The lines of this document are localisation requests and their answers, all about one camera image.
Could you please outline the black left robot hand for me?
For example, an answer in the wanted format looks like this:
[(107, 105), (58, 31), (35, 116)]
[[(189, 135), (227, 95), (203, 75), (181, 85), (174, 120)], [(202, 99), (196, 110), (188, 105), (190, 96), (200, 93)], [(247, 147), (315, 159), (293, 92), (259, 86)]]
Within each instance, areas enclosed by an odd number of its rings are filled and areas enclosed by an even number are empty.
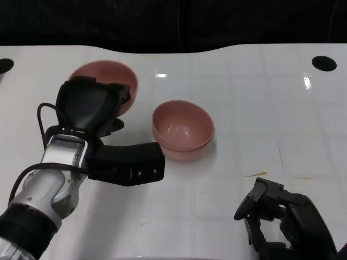
[(130, 102), (130, 86), (77, 76), (65, 81), (56, 99), (59, 126), (101, 138), (124, 127), (118, 117)]

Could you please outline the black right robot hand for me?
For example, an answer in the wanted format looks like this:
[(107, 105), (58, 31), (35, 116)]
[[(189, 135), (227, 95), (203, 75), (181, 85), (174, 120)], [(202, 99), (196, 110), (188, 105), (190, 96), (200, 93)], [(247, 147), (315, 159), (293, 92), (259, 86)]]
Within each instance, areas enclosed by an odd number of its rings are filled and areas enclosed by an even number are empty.
[[(244, 220), (248, 242), (257, 259), (337, 259), (338, 251), (319, 211), (308, 196), (290, 193), (282, 184), (256, 178), (234, 215)], [(268, 242), (261, 220), (280, 220), (279, 228), (290, 242)]]

